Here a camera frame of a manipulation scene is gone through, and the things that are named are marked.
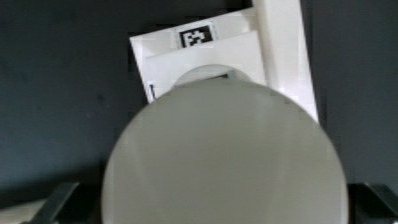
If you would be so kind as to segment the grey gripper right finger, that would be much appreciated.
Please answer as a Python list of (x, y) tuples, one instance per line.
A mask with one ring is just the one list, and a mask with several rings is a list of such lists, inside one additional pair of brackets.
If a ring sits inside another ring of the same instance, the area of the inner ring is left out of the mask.
[(364, 184), (366, 214), (375, 224), (398, 224), (398, 195), (385, 184)]

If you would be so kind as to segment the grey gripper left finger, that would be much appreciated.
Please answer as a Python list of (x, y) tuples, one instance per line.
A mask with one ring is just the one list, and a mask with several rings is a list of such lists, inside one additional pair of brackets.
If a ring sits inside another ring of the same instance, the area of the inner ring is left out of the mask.
[(66, 182), (57, 186), (50, 194), (50, 197), (46, 199), (46, 202), (34, 214), (34, 217), (23, 224), (55, 224), (57, 223), (57, 216), (60, 214), (66, 203), (71, 199), (78, 185), (80, 185), (78, 182)]

